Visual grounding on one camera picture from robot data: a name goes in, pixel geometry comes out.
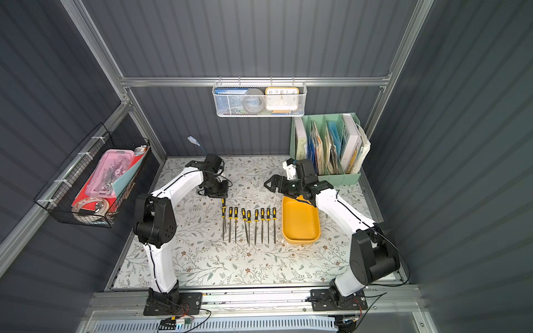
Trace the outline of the file tool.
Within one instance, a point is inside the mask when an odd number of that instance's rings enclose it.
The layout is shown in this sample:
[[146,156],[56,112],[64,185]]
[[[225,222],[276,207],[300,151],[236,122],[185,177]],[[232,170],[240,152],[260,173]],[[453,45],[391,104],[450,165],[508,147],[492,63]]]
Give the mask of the file tool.
[[228,217],[229,217],[229,223],[228,223],[228,242],[230,243],[232,240],[232,224],[233,224],[233,207],[229,207],[228,211]]
[[277,236],[276,236],[277,209],[275,207],[272,209],[272,218],[273,218],[273,242],[276,244],[277,242]]
[[235,231],[234,231],[234,240],[235,240],[235,243],[237,244],[237,240],[238,240],[238,236],[237,236],[237,233],[238,233],[238,219],[239,219],[239,208],[237,206],[235,206],[233,208],[233,214],[234,214],[234,227],[235,227]]
[[270,221],[271,221],[271,209],[266,210],[266,224],[267,224],[267,243],[270,244]]
[[259,222],[259,209],[255,209],[254,212],[254,245],[257,245],[258,243],[258,222]]
[[261,244],[264,244],[265,239],[265,208],[260,209],[260,219],[261,219]]
[[249,233],[248,233],[247,210],[245,208],[242,208],[241,209],[241,213],[242,213],[242,219],[243,219],[243,222],[244,222],[244,235],[246,237],[247,244],[250,244]]
[[226,236],[226,199],[222,198],[222,241]]
[[247,243],[251,245],[251,211],[247,210]]

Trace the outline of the yellow storage tray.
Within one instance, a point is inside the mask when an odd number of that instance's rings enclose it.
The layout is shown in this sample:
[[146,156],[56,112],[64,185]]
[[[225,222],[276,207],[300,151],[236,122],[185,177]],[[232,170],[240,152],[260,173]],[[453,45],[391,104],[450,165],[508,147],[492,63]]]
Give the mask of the yellow storage tray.
[[282,233],[292,245],[315,243],[321,236],[319,210],[285,196],[282,201]]

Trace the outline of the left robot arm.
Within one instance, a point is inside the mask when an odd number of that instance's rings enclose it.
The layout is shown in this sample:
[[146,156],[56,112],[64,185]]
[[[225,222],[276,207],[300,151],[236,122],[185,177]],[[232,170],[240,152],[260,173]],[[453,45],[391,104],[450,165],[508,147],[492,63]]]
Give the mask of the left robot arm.
[[230,181],[221,179],[223,169],[222,158],[208,154],[203,161],[187,163],[178,176],[158,190],[137,197],[133,232],[147,254],[152,300],[168,306],[178,304],[179,286],[170,246],[177,231],[174,208],[196,188],[202,196],[227,198]]

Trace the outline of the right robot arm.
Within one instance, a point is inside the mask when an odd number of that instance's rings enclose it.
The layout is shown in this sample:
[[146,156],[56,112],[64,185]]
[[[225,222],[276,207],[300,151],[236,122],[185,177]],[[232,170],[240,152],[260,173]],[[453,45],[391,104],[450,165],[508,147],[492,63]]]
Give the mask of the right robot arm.
[[283,162],[286,174],[273,175],[264,186],[269,191],[307,203],[328,215],[350,237],[349,267],[333,279],[330,290],[347,298],[397,271],[401,256],[392,231],[357,211],[326,180],[320,180],[311,160]]

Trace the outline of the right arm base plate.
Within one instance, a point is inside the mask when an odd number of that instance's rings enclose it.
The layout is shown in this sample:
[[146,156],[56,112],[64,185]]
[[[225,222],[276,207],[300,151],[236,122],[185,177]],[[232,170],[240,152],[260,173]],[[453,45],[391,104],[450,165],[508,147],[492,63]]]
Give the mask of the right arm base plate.
[[312,304],[315,312],[354,311],[361,312],[368,309],[365,295],[362,292],[344,297],[329,289],[312,289],[306,298]]

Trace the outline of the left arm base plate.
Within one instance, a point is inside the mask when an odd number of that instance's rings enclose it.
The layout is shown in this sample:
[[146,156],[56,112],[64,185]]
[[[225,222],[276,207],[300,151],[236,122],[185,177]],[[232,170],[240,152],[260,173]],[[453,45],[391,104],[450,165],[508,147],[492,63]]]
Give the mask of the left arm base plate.
[[182,316],[197,315],[200,312],[202,293],[161,294],[149,290],[144,316]]

